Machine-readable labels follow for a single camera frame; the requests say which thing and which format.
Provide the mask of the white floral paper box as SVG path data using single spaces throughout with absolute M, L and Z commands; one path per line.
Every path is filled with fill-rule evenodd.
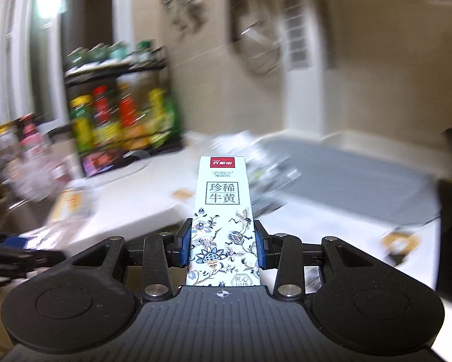
M 187 285 L 260 285 L 250 189 L 242 157 L 200 159 Z

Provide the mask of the grey counter mat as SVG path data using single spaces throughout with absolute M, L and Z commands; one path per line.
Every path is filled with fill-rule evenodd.
M 285 136 L 258 143 L 300 172 L 282 189 L 289 195 L 401 225 L 440 213 L 436 183 L 426 173 Z

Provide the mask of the pink soap bottle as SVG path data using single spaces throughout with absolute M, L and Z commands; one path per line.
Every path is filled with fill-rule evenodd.
M 20 120 L 23 131 L 20 140 L 22 154 L 25 160 L 31 161 L 45 151 L 46 145 L 43 134 L 37 130 L 32 114 L 26 114 Z

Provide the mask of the green snack bag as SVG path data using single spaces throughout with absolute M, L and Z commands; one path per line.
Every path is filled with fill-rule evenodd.
M 159 148 L 167 141 L 180 139 L 180 118 L 171 95 L 165 89 L 156 87 L 149 92 L 149 102 L 155 125 L 151 135 L 151 145 Z

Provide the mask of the white patterned cloth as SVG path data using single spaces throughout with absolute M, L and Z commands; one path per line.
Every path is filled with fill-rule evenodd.
M 440 214 L 426 223 L 396 224 L 345 211 L 282 191 L 300 172 L 287 159 L 269 154 L 259 145 L 263 138 L 248 132 L 217 136 L 211 141 L 214 154 L 242 155 L 250 165 L 269 168 L 267 181 L 278 176 L 273 191 L 252 195 L 254 214 L 270 234 L 286 233 L 304 243 L 319 243 L 336 236 L 393 265 L 414 279 L 434 288 L 439 264 Z

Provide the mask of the orange sauce bottle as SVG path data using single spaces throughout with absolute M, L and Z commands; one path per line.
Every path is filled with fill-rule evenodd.
M 146 146 L 144 127 L 136 116 L 136 106 L 128 83 L 119 83 L 119 113 L 126 150 L 140 150 Z

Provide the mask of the red-cap oil bottle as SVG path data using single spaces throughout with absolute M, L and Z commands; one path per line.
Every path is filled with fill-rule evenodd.
M 109 139 L 108 130 L 111 125 L 110 108 L 106 98 L 106 86 L 101 85 L 93 90 L 95 97 L 95 128 L 99 141 L 107 141 Z

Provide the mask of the black spice rack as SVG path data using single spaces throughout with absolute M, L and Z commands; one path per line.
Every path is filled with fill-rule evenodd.
M 124 42 L 79 47 L 66 57 L 64 83 L 86 177 L 183 148 L 166 47 L 150 41 L 134 49 Z

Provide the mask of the yellow-cap green bottle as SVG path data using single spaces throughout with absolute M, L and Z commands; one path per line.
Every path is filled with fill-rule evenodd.
M 79 152 L 93 148 L 93 132 L 90 118 L 91 97 L 82 95 L 70 102 L 70 118 Z

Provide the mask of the steel mesh strainer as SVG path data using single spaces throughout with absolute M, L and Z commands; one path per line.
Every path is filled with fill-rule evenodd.
M 233 51 L 253 75 L 270 74 L 281 61 L 281 38 L 260 0 L 229 0 Z

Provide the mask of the silver wall vent grille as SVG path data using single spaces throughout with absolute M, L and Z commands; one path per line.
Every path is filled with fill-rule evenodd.
M 279 0 L 289 70 L 311 66 L 304 0 Z

